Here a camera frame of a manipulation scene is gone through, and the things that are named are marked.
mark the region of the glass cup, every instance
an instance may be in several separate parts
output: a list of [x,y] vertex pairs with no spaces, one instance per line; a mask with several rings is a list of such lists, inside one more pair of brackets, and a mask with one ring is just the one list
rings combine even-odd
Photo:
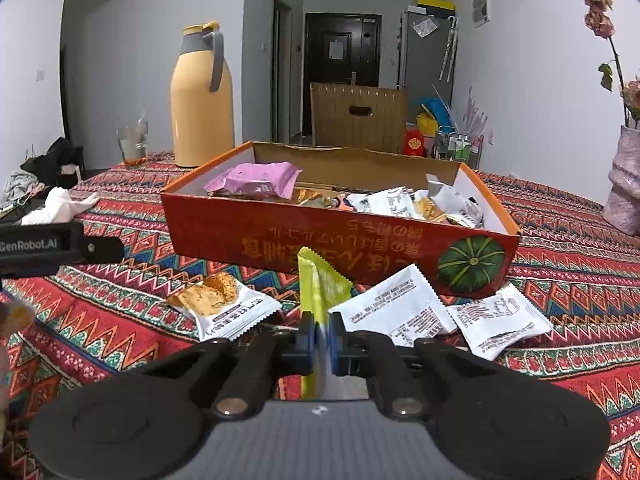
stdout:
[[146,121],[138,121],[135,126],[118,128],[118,144],[125,168],[136,168],[146,162]]

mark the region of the metal bolt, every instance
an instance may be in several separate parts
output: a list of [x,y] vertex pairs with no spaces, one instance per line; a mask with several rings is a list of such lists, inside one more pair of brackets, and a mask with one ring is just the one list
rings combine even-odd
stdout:
[[412,397],[401,397],[391,403],[391,409],[397,415],[417,415],[422,411],[422,403]]
[[228,397],[222,399],[216,405],[216,409],[223,415],[241,415],[249,409],[249,405],[239,397]]

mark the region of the dark brown door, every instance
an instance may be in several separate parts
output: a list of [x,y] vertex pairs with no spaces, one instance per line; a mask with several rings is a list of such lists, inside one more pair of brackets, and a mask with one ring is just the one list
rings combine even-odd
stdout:
[[307,14],[303,131],[311,134],[309,83],[378,86],[380,25],[373,14]]

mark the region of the green snack package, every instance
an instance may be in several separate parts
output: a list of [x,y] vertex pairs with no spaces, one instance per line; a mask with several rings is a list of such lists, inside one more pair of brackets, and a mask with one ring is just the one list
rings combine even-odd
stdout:
[[298,272],[300,274],[300,311],[311,312],[319,324],[314,360],[314,373],[302,377],[302,398],[322,396],[326,383],[326,327],[329,321],[327,311],[351,299],[353,283],[338,273],[322,256],[308,247],[298,252]]

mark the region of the thermos handle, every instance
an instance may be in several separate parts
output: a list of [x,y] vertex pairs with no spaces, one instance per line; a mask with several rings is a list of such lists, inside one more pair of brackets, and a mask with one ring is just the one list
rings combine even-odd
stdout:
[[204,41],[209,48],[213,49],[213,71],[209,91],[217,92],[220,89],[222,72],[225,67],[225,38],[219,28],[214,26],[209,34],[204,35]]

